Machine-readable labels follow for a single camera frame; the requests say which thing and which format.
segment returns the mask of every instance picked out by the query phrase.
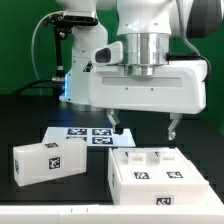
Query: white robot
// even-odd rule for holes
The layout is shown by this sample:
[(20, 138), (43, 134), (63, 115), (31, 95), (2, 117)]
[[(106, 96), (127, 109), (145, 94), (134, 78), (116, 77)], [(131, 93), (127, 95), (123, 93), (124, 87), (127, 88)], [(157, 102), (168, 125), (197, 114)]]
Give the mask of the white robot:
[[(210, 68), (186, 35), (205, 37), (215, 30), (223, 18), (222, 0), (57, 1), (67, 9), (64, 20), (78, 24), (72, 29), (72, 67), (61, 101), (80, 110), (107, 108), (118, 134), (119, 109), (168, 112), (170, 140), (183, 113), (204, 109)], [(107, 45), (96, 9), (114, 8), (118, 41)], [(167, 54), (172, 36), (181, 36), (194, 55)]]

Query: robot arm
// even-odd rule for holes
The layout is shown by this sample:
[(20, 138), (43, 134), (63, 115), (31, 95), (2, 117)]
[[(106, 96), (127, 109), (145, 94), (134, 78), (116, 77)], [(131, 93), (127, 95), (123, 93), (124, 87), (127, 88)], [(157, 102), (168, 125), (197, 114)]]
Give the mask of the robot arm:
[[(183, 38), (185, 34), (190, 37), (209, 35), (223, 19), (223, 0), (57, 1), (69, 9), (65, 14), (71, 13), (72, 19), (79, 18), (80, 13), (94, 15), (96, 9), (101, 8), (116, 7), (118, 11), (118, 41), (111, 45), (107, 45), (106, 31), (100, 23), (92, 28), (83, 25), (73, 29), (73, 60), (75, 58), (80, 66), (91, 61), (94, 67), (86, 80), (83, 81), (83, 75), (76, 78), (79, 87), (69, 80), (68, 89), (80, 95), (75, 104), (82, 98), (81, 104), (90, 102), (91, 106), (108, 108), (114, 128), (119, 125), (119, 109), (171, 113), (174, 119), (169, 127), (170, 139), (175, 136), (182, 113), (196, 114), (204, 109), (206, 62), (195, 55), (184, 60), (168, 60), (169, 39), (179, 35)], [(183, 4), (179, 15), (176, 2)], [(202, 15), (210, 15), (212, 22)], [(83, 67), (75, 73), (81, 74), (82, 70)]]

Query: white block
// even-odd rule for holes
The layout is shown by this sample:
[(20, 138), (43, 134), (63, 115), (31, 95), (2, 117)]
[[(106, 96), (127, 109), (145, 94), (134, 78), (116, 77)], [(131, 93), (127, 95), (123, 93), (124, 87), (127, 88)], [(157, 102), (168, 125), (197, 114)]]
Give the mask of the white block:
[[(146, 154), (145, 164), (130, 162), (134, 154)], [(110, 150), (108, 181), (115, 205), (208, 203), (208, 181), (177, 148)]]
[(13, 155), (19, 186), (86, 172), (87, 145), (79, 138), (14, 147)]

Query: black cable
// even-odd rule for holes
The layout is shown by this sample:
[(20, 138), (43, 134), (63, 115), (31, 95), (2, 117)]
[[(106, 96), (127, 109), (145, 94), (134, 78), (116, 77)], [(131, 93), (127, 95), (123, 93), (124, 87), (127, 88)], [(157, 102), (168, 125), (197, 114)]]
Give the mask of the black cable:
[(31, 87), (33, 87), (34, 85), (40, 84), (40, 83), (46, 83), (46, 82), (52, 82), (52, 79), (40, 79), (34, 82), (31, 82), (25, 86), (23, 86), (22, 88), (19, 88), (17, 90), (15, 90), (12, 95), (14, 96), (18, 96), (20, 93), (22, 93), (24, 90), (29, 89)]

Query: screw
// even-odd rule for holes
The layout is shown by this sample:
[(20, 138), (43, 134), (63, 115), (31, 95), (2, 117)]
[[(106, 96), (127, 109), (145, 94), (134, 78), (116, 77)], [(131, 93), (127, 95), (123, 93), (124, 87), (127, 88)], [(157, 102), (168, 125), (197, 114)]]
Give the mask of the screw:
[(65, 33), (63, 33), (63, 32), (60, 32), (59, 35), (62, 39), (64, 39), (66, 37)]

